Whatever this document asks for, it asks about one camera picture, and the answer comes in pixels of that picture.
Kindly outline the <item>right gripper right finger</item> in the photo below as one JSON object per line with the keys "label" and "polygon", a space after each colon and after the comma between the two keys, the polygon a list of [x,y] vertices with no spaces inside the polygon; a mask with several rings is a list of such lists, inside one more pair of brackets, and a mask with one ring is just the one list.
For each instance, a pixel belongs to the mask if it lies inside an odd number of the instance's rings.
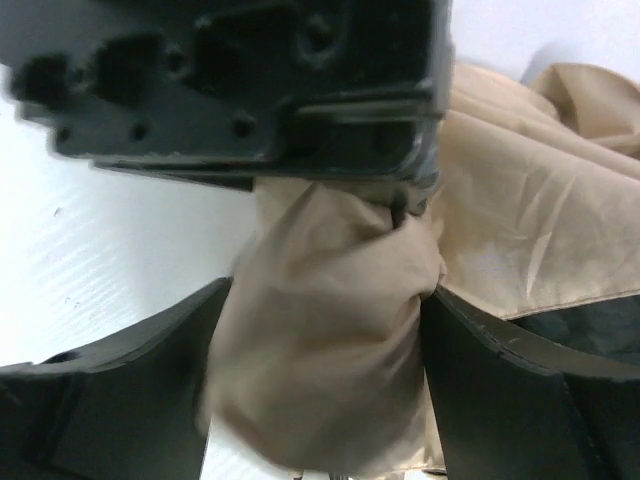
{"label": "right gripper right finger", "polygon": [[450,478],[638,477],[637,297],[503,321],[438,289],[422,355]]}

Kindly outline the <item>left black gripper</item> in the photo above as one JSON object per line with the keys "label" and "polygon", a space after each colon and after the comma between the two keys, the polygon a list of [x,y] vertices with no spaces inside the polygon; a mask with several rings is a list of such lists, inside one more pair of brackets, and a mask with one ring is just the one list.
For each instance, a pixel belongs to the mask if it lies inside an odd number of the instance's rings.
{"label": "left black gripper", "polygon": [[447,1],[5,1],[24,120],[101,169],[248,191],[325,182],[423,212],[451,88]]}

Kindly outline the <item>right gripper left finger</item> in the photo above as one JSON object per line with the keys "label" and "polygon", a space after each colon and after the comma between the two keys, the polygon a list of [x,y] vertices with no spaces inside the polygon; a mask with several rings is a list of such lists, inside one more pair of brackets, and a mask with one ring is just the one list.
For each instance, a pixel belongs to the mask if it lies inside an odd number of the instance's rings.
{"label": "right gripper left finger", "polygon": [[195,403],[231,285],[40,363],[1,370],[4,479],[197,479]]}

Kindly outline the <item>beige folding umbrella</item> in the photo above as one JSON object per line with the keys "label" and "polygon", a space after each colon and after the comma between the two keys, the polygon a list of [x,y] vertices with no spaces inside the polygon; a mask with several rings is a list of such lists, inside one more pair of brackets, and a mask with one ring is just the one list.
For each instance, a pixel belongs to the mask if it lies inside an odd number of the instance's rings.
{"label": "beige folding umbrella", "polygon": [[393,215],[349,187],[257,181],[196,408],[272,464],[442,472],[419,359],[437,286],[576,350],[639,359],[639,86],[558,63],[522,85],[454,69],[441,183]]}

